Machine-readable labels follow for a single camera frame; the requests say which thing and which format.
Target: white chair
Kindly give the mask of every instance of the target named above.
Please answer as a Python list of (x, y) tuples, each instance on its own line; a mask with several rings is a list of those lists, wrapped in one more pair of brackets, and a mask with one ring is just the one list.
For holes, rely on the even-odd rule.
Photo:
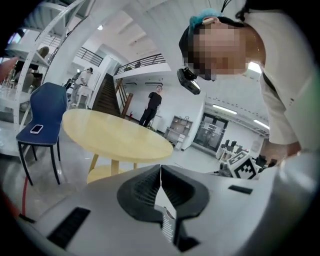
[(85, 101), (85, 108), (88, 108), (88, 105), (90, 103), (91, 100), (91, 95), (92, 95), (93, 90), (90, 89), (87, 86), (81, 86), (79, 91), (78, 91), (78, 102), (76, 103), (76, 106), (79, 106), (80, 100), (81, 100), (81, 96), (86, 96), (86, 101)]

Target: head-mounted camera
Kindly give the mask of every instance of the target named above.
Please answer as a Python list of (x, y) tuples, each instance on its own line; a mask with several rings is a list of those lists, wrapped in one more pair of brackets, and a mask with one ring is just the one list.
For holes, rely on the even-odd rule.
[(197, 82), (197, 76), (188, 67), (180, 68), (177, 71), (180, 84), (194, 95), (200, 94), (201, 90)]

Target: glass door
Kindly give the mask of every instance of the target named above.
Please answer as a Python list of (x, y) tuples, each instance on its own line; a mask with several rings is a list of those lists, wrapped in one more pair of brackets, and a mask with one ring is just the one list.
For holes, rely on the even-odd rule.
[(217, 152), (228, 121), (220, 116), (204, 113), (194, 143)]

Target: blue chair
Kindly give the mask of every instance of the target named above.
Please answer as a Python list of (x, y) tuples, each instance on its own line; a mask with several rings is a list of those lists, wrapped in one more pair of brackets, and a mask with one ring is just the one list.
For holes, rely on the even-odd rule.
[[(22, 145), (30, 145), (32, 147), (32, 152), (36, 161), (37, 156), (35, 146), (50, 147), (54, 175), (56, 181), (60, 185), (55, 162), (54, 145), (57, 145), (58, 159), (61, 161), (59, 132), (63, 114), (67, 110), (68, 106), (67, 91), (63, 86), (46, 82), (31, 94), (30, 106), (32, 120), (16, 136), (25, 174), (30, 184), (33, 186), (22, 151)], [(30, 130), (35, 125), (43, 125), (39, 134), (30, 133)]]

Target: blue hair clip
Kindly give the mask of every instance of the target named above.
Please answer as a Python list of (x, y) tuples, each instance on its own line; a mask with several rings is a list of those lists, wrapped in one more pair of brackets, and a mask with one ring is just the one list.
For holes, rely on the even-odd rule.
[(223, 16), (223, 14), (220, 11), (211, 8), (204, 9), (198, 16), (192, 16), (189, 21), (189, 35), (192, 35), (194, 33), (194, 29), (196, 26), (202, 24), (204, 18), (221, 16)]

